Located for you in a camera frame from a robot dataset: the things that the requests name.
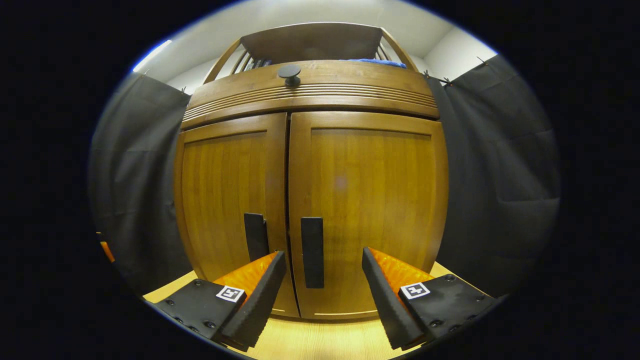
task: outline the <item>cabinet door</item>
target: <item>cabinet door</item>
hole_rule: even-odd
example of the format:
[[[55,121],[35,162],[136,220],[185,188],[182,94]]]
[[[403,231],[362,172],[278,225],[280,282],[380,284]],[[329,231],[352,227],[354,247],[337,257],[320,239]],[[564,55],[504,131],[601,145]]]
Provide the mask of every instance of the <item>cabinet door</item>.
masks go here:
[[[376,315],[362,272],[366,246],[430,271],[440,248],[448,191],[439,122],[351,111],[293,113],[289,223],[301,316]],[[318,235],[310,229],[302,238],[302,217],[323,221],[321,288],[313,288],[322,283],[318,279],[305,278],[305,265],[316,267],[306,269],[313,274],[318,261],[313,255],[305,261],[310,255],[303,253],[303,243],[317,241]]]
[[[174,177],[176,216],[199,278],[214,281],[250,262],[245,213],[264,216],[271,252],[287,249],[286,128],[286,113],[277,113],[180,134]],[[273,313],[299,317],[288,272]]]

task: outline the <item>ceiling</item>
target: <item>ceiling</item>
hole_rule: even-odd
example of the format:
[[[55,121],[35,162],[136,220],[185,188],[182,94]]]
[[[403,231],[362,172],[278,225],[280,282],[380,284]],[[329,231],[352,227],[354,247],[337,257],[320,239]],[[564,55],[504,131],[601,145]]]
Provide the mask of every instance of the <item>ceiling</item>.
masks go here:
[[[454,26],[398,0],[247,0],[207,15],[171,37],[140,72],[167,82],[219,58],[239,37],[302,22],[354,22],[385,28],[408,53],[425,57]],[[160,44],[166,39],[157,39]]]

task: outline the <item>gray curtain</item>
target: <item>gray curtain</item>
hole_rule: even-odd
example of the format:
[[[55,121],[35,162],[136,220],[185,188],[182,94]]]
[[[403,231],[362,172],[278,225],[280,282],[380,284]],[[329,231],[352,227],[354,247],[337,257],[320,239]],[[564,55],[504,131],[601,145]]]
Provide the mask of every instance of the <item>gray curtain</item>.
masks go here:
[[[190,96],[132,73],[93,134],[88,192],[114,265],[143,295],[192,271],[175,221],[173,158]]]
[[[556,222],[554,131],[500,55],[442,86],[427,78],[449,156],[449,207],[437,261],[491,296],[518,286]]]

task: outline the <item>light wood floor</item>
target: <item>light wood floor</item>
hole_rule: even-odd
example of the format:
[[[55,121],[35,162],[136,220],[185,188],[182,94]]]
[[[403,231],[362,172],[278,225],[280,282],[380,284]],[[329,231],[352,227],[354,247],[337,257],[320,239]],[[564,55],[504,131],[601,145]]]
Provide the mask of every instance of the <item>light wood floor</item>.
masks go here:
[[[430,274],[439,277],[452,273],[444,266],[435,263]],[[196,274],[190,272],[144,295],[144,298],[153,303],[159,302],[193,279],[196,279]],[[387,360],[415,349],[392,350],[382,323],[377,317],[357,322],[311,322],[285,319],[282,316],[270,317],[256,346],[249,348],[247,352],[229,348],[258,360]]]

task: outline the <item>blue cloth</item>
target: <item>blue cloth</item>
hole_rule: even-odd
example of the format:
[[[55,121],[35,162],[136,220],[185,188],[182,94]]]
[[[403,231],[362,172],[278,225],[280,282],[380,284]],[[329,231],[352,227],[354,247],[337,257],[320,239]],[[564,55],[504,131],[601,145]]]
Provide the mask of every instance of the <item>blue cloth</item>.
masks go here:
[[[343,61],[364,61],[366,63],[376,63],[376,64],[383,64],[383,65],[391,65],[391,66],[395,66],[395,67],[401,67],[403,69],[406,69],[406,65],[403,63],[396,63],[394,61],[388,61],[388,60],[378,60],[378,59],[350,59],[350,60],[343,60]]]

